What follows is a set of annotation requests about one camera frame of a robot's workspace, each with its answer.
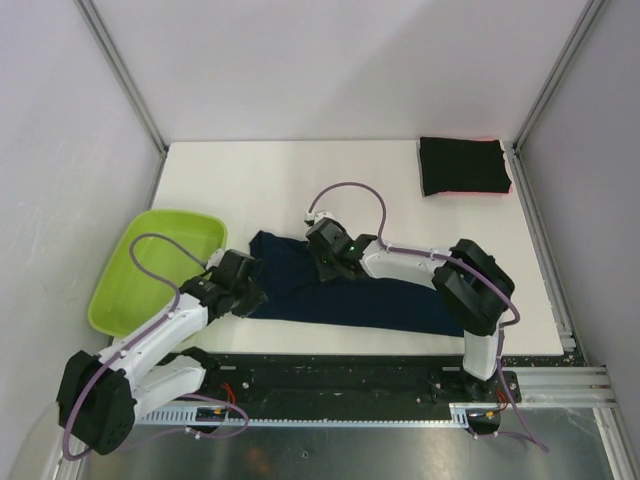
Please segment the navy blue t shirt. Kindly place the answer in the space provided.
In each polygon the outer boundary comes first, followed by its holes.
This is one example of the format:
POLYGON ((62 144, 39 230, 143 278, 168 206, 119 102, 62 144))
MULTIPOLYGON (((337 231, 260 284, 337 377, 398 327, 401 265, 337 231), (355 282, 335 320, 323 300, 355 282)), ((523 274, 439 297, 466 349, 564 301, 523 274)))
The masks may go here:
POLYGON ((306 243, 260 231, 249 242, 253 273, 267 297, 250 316, 461 338, 464 331, 438 293, 396 279, 322 281, 306 243))

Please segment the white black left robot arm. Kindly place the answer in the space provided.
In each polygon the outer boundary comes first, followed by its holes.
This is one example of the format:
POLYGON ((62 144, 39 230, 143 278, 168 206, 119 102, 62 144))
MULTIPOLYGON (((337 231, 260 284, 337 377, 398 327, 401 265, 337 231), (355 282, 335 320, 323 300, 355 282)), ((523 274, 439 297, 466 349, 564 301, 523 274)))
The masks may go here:
POLYGON ((265 302, 253 278, 262 263, 237 250, 222 252, 218 262, 182 285, 164 279, 169 302, 124 339, 97 354, 83 350, 67 361, 56 402, 63 430, 65 459, 75 461, 71 439, 106 455, 124 443, 146 414, 183 396, 207 400, 221 387, 221 376, 198 356, 163 359, 191 335, 231 313, 246 316, 265 302))

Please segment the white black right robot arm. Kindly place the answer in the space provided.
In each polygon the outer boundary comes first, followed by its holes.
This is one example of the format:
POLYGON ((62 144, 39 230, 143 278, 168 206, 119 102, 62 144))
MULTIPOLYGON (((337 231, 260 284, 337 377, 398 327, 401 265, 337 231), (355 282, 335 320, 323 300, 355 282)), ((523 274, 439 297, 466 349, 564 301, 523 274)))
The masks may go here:
POLYGON ((518 323, 521 315, 512 301, 515 283, 493 256, 469 239, 441 253, 393 246, 377 235, 353 239, 326 215, 309 213, 305 224, 321 279, 390 279, 436 292, 464 331, 463 393, 484 401, 496 391, 504 328, 518 323))

